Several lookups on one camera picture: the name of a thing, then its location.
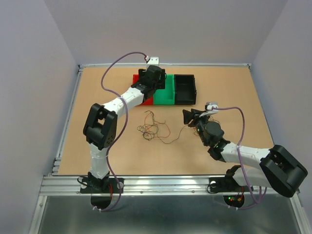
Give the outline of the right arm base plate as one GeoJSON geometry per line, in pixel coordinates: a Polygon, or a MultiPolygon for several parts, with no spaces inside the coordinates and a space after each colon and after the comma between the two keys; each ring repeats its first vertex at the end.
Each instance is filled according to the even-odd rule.
{"type": "Polygon", "coordinates": [[[210,177],[209,184],[206,186],[206,191],[209,194],[217,193],[234,193],[234,192],[248,192],[247,186],[240,186],[231,177],[210,177]]]}

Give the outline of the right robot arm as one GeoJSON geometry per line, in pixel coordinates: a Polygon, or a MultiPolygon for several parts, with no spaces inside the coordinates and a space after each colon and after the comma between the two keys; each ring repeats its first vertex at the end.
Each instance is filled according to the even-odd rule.
{"type": "Polygon", "coordinates": [[[308,175],[307,169],[283,146],[252,148],[224,138],[218,122],[210,121],[219,108],[207,104],[204,111],[183,110],[184,124],[196,128],[208,154],[216,161],[234,163],[224,177],[211,184],[211,192],[237,192],[253,186],[272,188],[284,197],[292,197],[308,175]]]}

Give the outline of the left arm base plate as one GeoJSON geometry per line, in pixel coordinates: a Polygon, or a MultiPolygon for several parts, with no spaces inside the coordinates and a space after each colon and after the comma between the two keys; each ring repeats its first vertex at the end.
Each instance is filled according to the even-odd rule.
{"type": "Polygon", "coordinates": [[[123,192],[124,178],[105,177],[104,179],[90,179],[87,176],[79,176],[77,182],[80,184],[81,194],[118,194],[123,192]]]}

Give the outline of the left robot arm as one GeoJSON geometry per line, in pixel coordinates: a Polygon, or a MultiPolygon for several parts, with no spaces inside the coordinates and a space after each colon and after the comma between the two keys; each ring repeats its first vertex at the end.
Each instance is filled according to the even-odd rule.
{"type": "Polygon", "coordinates": [[[83,134],[90,147],[91,168],[84,185],[93,187],[97,192],[104,192],[108,188],[107,156],[110,147],[118,139],[118,119],[123,115],[128,118],[129,110],[151,98],[156,90],[165,88],[165,69],[150,65],[138,73],[139,80],[125,93],[117,94],[114,100],[105,104],[93,104],[85,122],[83,134]]]}

